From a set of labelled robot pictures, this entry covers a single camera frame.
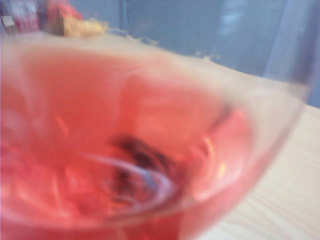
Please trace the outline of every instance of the light wood surface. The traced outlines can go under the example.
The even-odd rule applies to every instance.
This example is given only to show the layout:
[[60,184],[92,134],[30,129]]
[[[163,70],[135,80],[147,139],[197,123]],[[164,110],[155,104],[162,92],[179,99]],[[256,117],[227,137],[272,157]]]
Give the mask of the light wood surface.
[[320,109],[306,106],[248,196],[198,240],[320,240]]

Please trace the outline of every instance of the pink liquid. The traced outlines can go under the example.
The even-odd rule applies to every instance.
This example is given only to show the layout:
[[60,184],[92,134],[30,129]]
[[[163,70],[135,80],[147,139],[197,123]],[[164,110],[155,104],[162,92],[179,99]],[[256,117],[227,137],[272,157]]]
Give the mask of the pink liquid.
[[156,54],[16,54],[1,65],[3,240],[188,239],[263,168],[244,172],[246,112]]

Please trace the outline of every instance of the wine glass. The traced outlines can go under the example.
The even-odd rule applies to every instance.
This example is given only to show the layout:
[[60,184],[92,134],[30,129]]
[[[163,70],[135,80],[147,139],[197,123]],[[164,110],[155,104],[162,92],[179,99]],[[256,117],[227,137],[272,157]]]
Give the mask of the wine glass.
[[318,10],[2,1],[1,239],[196,239],[294,126]]

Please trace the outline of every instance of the wooden table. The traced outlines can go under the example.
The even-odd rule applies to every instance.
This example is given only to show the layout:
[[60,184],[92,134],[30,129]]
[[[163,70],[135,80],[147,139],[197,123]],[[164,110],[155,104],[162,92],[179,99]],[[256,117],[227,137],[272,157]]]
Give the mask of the wooden table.
[[265,176],[198,240],[320,240],[320,109],[306,106]]

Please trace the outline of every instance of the glass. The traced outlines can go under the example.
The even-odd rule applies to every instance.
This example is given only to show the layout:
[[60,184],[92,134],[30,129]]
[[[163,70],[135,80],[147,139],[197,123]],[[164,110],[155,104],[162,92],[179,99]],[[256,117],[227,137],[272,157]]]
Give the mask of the glass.
[[1,1],[1,239],[195,239],[293,127],[318,11]]

